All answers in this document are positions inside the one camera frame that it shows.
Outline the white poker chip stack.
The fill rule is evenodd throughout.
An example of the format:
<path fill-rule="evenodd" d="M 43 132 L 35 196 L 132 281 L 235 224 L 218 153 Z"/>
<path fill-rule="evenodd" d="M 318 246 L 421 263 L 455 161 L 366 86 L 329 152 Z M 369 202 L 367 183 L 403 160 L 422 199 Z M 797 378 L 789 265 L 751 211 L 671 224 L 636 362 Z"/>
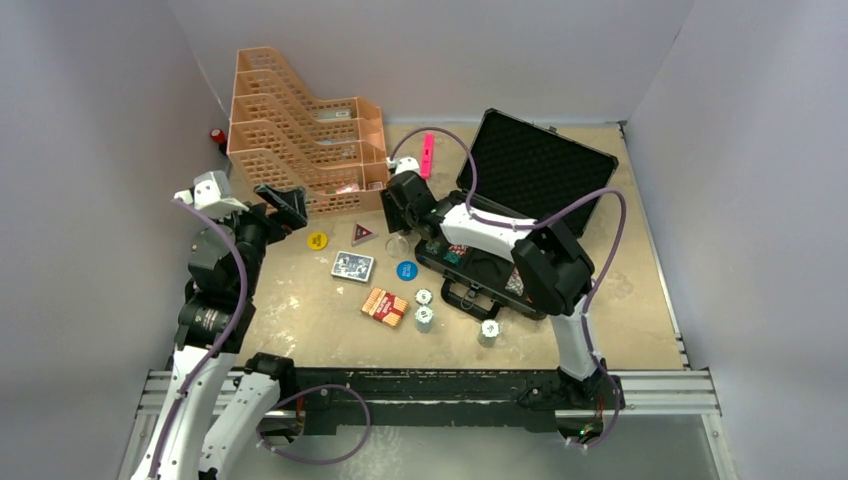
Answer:
<path fill-rule="evenodd" d="M 483 348 L 492 348 L 501 333 L 500 325 L 497 321 L 488 319 L 480 323 L 480 329 L 477 335 L 477 342 Z"/>
<path fill-rule="evenodd" d="M 434 312 L 429 305 L 420 305 L 415 311 L 415 326 L 420 333 L 429 333 L 434 325 Z"/>

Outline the black poker chip case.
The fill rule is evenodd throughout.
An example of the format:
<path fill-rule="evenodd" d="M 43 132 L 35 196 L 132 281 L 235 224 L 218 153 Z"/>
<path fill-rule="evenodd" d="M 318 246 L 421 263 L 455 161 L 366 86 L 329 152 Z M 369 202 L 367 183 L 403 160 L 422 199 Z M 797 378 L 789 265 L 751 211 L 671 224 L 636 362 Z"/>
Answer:
<path fill-rule="evenodd" d="M 463 166 L 448 200 L 462 205 L 473 188 L 473 207 L 509 217 L 554 214 L 607 186 L 619 165 L 611 154 L 494 108 L 483 114 L 470 151 L 475 163 Z M 515 269 L 511 261 L 467 247 L 462 263 L 453 265 L 443 256 L 449 246 L 459 244 L 434 241 L 443 244 L 443 254 L 429 256 L 426 240 L 421 240 L 415 255 L 421 265 L 442 275 L 441 297 L 448 305 L 479 321 L 495 318 L 503 307 L 544 319 L 525 293 L 519 297 L 505 290 Z"/>

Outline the white poker chip stack front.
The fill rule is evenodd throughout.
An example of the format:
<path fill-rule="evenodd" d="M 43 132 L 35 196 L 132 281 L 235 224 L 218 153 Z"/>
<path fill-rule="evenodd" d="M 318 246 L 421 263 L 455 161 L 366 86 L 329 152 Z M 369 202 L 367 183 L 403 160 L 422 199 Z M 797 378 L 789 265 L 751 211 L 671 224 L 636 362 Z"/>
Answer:
<path fill-rule="evenodd" d="M 500 325 L 497 321 L 488 319 L 480 323 L 480 329 L 477 335 L 477 342 L 483 348 L 492 348 L 501 333 Z"/>

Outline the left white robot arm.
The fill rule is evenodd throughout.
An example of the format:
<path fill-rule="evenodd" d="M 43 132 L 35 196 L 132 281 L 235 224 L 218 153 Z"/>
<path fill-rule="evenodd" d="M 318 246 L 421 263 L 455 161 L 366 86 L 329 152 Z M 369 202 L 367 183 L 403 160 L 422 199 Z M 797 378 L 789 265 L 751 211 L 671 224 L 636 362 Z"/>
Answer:
<path fill-rule="evenodd" d="M 252 300 L 267 248 L 308 222 L 304 188 L 262 184 L 254 191 L 259 204 L 242 203 L 213 186 L 183 190 L 172 199 L 205 227 L 192 240 L 169 386 L 135 479 L 223 472 L 201 470 L 203 440 L 255 313 Z"/>

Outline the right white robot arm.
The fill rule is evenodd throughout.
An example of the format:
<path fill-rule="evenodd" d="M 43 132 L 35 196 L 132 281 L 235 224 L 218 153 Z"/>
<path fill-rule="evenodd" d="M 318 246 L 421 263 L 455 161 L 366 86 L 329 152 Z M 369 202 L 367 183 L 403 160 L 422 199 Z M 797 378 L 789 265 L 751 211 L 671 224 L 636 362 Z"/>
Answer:
<path fill-rule="evenodd" d="M 550 320 L 564 399 L 584 407 L 608 390 L 621 394 L 594 341 L 589 308 L 604 277 L 559 215 L 540 221 L 488 212 L 469 195 L 435 198 L 407 171 L 381 197 L 392 232 L 417 232 L 416 260 L 443 278 L 445 303 L 480 321 L 509 307 Z"/>

